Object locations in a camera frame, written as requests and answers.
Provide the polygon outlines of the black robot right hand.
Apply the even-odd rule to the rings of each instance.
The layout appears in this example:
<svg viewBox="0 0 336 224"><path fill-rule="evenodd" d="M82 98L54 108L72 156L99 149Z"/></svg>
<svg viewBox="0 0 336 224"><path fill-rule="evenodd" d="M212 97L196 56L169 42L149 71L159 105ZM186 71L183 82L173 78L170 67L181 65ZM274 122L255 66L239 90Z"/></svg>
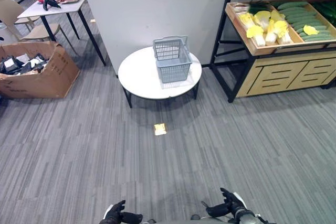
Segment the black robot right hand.
<svg viewBox="0 0 336 224"><path fill-rule="evenodd" d="M201 204L205 207L206 212L211 217L221 217L227 214L235 216L239 211L247 210L244 203L236 196L236 194L231 193L223 187L220 188L220 191L224 197L224 202L222 204L211 207L206 202L201 201Z"/></svg>

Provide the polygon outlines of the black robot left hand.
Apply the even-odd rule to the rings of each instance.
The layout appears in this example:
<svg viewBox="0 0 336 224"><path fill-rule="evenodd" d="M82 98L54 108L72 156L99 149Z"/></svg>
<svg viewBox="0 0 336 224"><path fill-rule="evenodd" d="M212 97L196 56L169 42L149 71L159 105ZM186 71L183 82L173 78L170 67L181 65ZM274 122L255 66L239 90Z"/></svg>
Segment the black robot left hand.
<svg viewBox="0 0 336 224"><path fill-rule="evenodd" d="M104 216L99 223L100 224L141 223L143 215L123 211L125 209L124 204L125 200L122 200L116 204L111 204L105 211Z"/></svg>

